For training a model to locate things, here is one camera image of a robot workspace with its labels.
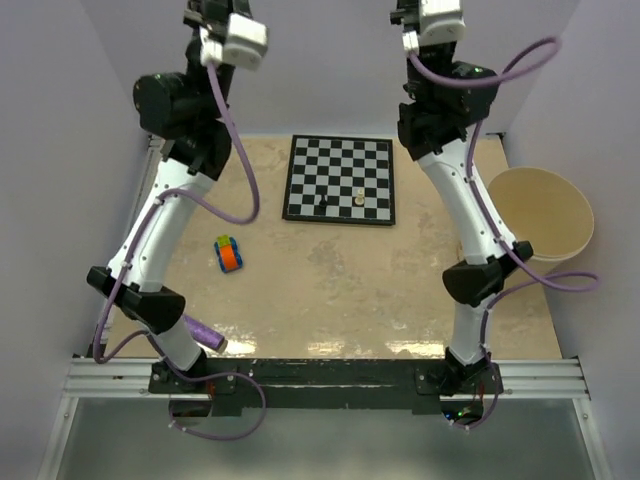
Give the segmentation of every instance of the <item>chess piece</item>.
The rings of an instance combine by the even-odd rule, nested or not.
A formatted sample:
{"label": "chess piece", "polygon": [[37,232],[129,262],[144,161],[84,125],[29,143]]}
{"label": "chess piece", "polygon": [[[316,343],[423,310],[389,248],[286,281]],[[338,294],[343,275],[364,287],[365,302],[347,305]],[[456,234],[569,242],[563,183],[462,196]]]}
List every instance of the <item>chess piece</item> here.
{"label": "chess piece", "polygon": [[359,207],[364,205],[364,188],[359,188],[356,191],[356,198],[354,199],[354,202]]}

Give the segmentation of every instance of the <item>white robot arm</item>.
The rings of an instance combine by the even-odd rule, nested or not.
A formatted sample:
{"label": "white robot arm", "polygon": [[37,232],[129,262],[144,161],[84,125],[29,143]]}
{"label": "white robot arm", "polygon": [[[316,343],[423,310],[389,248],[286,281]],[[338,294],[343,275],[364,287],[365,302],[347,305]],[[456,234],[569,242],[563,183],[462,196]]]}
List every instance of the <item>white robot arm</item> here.
{"label": "white robot arm", "polygon": [[[495,75],[487,68],[453,61],[456,42],[465,30],[460,0],[398,0],[391,22],[404,27],[405,53],[417,55],[431,71],[453,79]],[[522,260],[533,253],[530,244],[518,243],[501,220],[475,166],[471,163],[468,168],[467,128],[488,116],[498,87],[448,88],[425,79],[409,61],[407,68],[405,90],[414,103],[400,105],[398,134],[435,185],[460,235],[464,260],[443,274],[455,300],[454,334],[447,355],[461,367],[459,371],[474,371],[474,365],[488,360],[489,348],[481,345],[481,339],[488,337],[486,330],[482,332],[483,316],[516,265],[496,241],[471,189],[472,182],[498,225],[499,240],[512,246]]]}
{"label": "white robot arm", "polygon": [[[93,267],[87,281],[140,322],[173,365],[198,376],[206,355],[183,316],[184,297],[165,287],[164,278],[196,202],[211,190],[231,153],[207,67],[216,65],[226,101],[235,68],[260,66],[268,30],[251,18],[246,0],[190,1],[184,22],[193,28],[186,74],[147,75],[134,86],[141,127],[167,139],[151,191],[122,247],[106,267]],[[209,346],[222,350],[224,337],[210,333]]]}

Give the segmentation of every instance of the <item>black mounting bracket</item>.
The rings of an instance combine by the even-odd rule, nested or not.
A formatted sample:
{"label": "black mounting bracket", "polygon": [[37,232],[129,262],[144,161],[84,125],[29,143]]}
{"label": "black mounting bracket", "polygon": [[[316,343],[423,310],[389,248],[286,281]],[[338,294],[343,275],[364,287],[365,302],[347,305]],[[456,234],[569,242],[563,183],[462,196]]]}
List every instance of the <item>black mounting bracket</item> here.
{"label": "black mounting bracket", "polygon": [[[456,366],[449,353],[444,359],[421,360],[208,358],[206,373],[199,373],[224,372],[253,378],[269,408],[393,409],[434,415],[445,409],[441,396],[473,395],[480,384],[486,393],[503,391],[497,365],[492,369],[482,361]],[[209,384],[185,383],[164,362],[152,366],[149,393],[212,395],[215,416],[239,416],[244,408],[261,405],[255,388],[233,375]]]}

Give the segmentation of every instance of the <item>blue toy car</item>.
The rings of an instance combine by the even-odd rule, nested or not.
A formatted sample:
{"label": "blue toy car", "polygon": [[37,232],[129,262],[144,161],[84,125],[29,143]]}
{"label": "blue toy car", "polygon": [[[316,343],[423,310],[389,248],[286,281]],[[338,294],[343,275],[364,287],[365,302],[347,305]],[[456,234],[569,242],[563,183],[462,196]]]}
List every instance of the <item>blue toy car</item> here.
{"label": "blue toy car", "polygon": [[224,273],[233,272],[242,268],[242,257],[238,252],[238,244],[235,238],[228,235],[222,235],[217,238],[216,243],[213,244],[213,248],[218,256],[218,263],[220,269]]}

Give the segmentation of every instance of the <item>table surface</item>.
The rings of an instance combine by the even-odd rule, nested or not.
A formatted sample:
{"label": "table surface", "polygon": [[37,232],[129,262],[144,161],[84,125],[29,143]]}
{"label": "table surface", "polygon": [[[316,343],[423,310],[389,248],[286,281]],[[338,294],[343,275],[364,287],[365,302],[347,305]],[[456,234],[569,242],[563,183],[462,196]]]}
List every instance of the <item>table surface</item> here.
{"label": "table surface", "polygon": [[[248,226],[197,209],[167,271],[187,313],[225,334],[227,356],[280,358],[438,358],[453,330],[453,300],[442,271],[457,263],[457,235],[435,187],[394,140],[397,224],[393,227],[282,220],[291,139],[246,138],[262,210]],[[507,168],[498,138],[478,144],[489,183]],[[237,155],[206,200],[237,215],[251,196]],[[236,238],[244,268],[224,274],[213,250]],[[117,312],[107,349],[138,328]],[[498,359],[561,358],[539,285],[495,309],[490,346]],[[154,357],[138,337],[120,357]]]}

